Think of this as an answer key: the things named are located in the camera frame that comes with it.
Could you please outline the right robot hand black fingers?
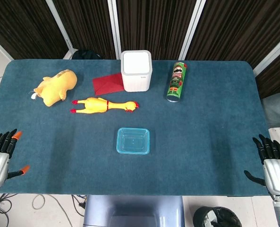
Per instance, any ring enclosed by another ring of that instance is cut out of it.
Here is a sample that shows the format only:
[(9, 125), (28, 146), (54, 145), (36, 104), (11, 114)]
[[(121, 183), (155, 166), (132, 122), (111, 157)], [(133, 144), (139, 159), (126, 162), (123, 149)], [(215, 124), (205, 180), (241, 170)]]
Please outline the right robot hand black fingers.
[(271, 196), (280, 196), (280, 144), (261, 134), (252, 140), (263, 166), (264, 178), (255, 177), (247, 170), (244, 174), (250, 181), (266, 187)]

